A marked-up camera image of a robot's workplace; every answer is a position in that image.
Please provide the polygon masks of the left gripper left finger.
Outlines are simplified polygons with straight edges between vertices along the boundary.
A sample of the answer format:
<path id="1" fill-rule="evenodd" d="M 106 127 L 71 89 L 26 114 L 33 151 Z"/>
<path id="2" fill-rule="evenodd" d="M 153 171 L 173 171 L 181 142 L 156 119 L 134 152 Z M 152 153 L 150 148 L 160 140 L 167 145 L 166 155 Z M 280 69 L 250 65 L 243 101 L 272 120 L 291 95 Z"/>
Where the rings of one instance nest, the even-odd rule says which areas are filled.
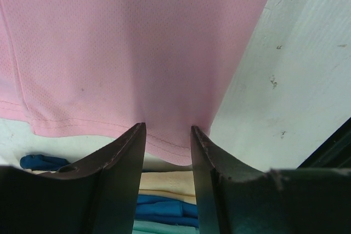
<path id="1" fill-rule="evenodd" d="M 1 166 L 1 233 L 131 233 L 145 143 L 138 123 L 54 173 Z"/>

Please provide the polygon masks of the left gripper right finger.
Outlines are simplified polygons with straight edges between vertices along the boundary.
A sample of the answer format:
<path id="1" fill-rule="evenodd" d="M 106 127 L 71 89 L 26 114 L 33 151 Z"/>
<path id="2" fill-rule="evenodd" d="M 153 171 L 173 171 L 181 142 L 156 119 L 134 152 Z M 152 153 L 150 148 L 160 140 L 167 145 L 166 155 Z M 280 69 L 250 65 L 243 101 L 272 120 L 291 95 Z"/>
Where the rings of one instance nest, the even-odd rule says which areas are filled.
<path id="1" fill-rule="evenodd" d="M 350 170 L 254 169 L 191 129 L 201 233 L 350 233 Z"/>

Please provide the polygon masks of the pink t shirt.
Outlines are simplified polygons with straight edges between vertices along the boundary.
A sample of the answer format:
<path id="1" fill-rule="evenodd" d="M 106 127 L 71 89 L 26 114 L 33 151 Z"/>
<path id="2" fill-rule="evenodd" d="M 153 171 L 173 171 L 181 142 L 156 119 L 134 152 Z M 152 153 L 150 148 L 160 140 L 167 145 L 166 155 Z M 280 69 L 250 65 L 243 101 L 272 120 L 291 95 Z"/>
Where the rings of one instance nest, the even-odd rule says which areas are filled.
<path id="1" fill-rule="evenodd" d="M 190 165 L 267 0 L 1 0 L 1 117 L 118 138 Z"/>

